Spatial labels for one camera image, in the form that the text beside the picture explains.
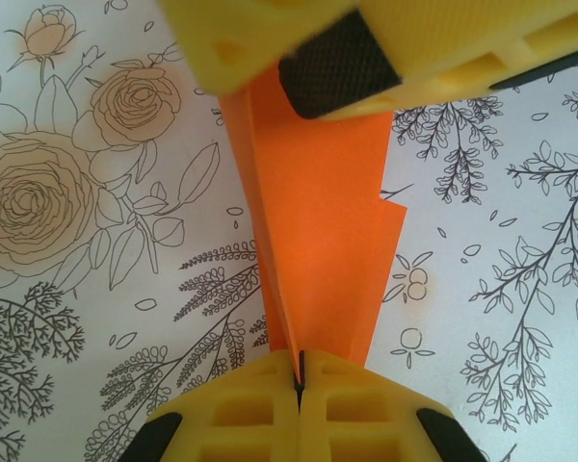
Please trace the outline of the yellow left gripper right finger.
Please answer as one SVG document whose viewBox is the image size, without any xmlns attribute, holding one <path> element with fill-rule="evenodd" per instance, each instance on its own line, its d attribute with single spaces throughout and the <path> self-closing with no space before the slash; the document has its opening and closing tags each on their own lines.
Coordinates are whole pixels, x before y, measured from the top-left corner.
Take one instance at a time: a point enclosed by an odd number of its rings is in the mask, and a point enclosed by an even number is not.
<svg viewBox="0 0 578 462">
<path fill-rule="evenodd" d="M 441 403 L 322 351 L 300 353 L 301 461 L 483 461 Z"/>
</svg>

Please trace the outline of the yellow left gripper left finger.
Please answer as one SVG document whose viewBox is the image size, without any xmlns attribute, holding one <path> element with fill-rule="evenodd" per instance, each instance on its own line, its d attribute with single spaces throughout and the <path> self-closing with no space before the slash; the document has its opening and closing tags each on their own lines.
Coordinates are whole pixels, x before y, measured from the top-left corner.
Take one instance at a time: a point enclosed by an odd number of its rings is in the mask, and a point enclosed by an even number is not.
<svg viewBox="0 0 578 462">
<path fill-rule="evenodd" d="M 122 459 L 296 461 L 298 441 L 293 365 L 279 350 L 159 406 Z"/>
</svg>

